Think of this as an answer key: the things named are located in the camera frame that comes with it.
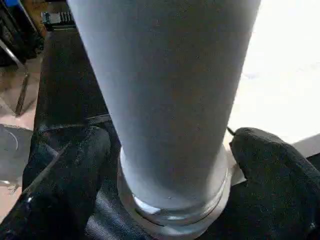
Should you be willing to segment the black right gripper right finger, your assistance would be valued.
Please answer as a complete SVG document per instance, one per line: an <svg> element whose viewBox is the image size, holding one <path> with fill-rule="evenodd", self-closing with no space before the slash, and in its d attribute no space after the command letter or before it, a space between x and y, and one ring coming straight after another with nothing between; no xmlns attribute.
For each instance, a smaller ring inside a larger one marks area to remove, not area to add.
<svg viewBox="0 0 320 240"><path fill-rule="evenodd" d="M237 235L319 239L320 172L292 145L257 128L236 130L230 148L246 178L230 204Z"/></svg>

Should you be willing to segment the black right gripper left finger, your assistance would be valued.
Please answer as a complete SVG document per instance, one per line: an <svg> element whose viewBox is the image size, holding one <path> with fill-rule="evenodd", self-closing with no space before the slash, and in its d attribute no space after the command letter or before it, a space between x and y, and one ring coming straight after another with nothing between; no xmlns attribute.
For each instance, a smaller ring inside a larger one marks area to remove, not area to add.
<svg viewBox="0 0 320 240"><path fill-rule="evenodd" d="M90 217L110 154L99 127L77 134L23 190L0 224L2 240L78 240Z"/></svg>

